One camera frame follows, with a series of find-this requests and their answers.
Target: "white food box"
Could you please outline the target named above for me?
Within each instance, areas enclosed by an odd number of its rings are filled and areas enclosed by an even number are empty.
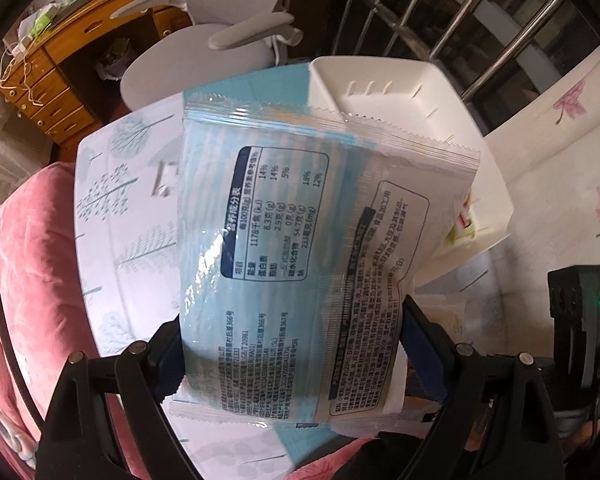
[[[507,237],[513,204],[502,173],[469,111],[438,67],[411,59],[325,56],[309,65],[309,73],[312,108],[378,119],[418,136],[480,151],[471,196],[475,237],[455,245],[445,241],[416,274],[416,287]]]

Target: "wooden desk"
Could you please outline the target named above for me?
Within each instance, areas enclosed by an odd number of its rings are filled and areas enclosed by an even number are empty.
[[[100,82],[95,74],[93,56],[102,54],[106,46],[99,38],[112,31],[133,32],[128,23],[137,20],[146,29],[139,40],[142,50],[160,38],[191,24],[180,9],[162,7],[110,19],[115,10],[133,0],[93,0],[78,9],[55,28],[44,32],[29,46],[26,59],[12,67],[10,76],[0,88],[7,100],[42,129],[61,147],[62,160],[75,160],[78,143],[110,120],[111,83]],[[90,66],[78,52],[91,54]],[[42,106],[29,101],[26,86]]]

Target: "plastic food wrapper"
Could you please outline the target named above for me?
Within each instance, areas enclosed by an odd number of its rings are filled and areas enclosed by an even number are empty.
[[[380,431],[405,433],[424,438],[436,419],[440,405],[428,399],[419,397],[404,397],[400,413],[381,415],[375,418],[362,416],[358,418],[332,418],[328,423],[331,431],[345,436],[362,437],[376,436]],[[223,410],[216,410],[203,404],[195,404],[182,400],[172,400],[169,404],[170,415],[181,416],[216,424],[250,424],[259,428],[272,426],[275,428],[293,426],[296,429],[310,428],[317,424],[294,423],[286,420],[263,420],[263,417],[253,415],[235,415]]]
[[[477,152],[349,116],[186,103],[176,394],[256,418],[382,415],[413,275]]]

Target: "white chair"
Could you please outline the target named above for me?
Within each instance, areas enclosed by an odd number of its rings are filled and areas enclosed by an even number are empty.
[[[273,12],[279,0],[135,0],[114,12],[125,16],[155,6],[189,13],[192,27],[160,40],[138,57],[120,82],[126,106],[138,110],[167,96],[286,61],[286,45],[302,32],[294,17]]]

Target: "pink blanket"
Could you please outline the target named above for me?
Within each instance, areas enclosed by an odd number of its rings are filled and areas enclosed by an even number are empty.
[[[14,350],[22,356],[29,390],[44,416],[67,356],[75,350],[97,356],[75,254],[73,164],[45,168],[0,206],[0,293]],[[147,478],[122,407],[117,402],[110,407],[131,471]],[[1,344],[0,410],[40,438]],[[2,444],[13,463],[13,452]],[[23,463],[17,469],[22,478],[32,477]]]
[[[357,438],[351,444],[311,462],[288,475],[285,480],[331,480],[338,469],[345,465],[360,448],[372,438]]]

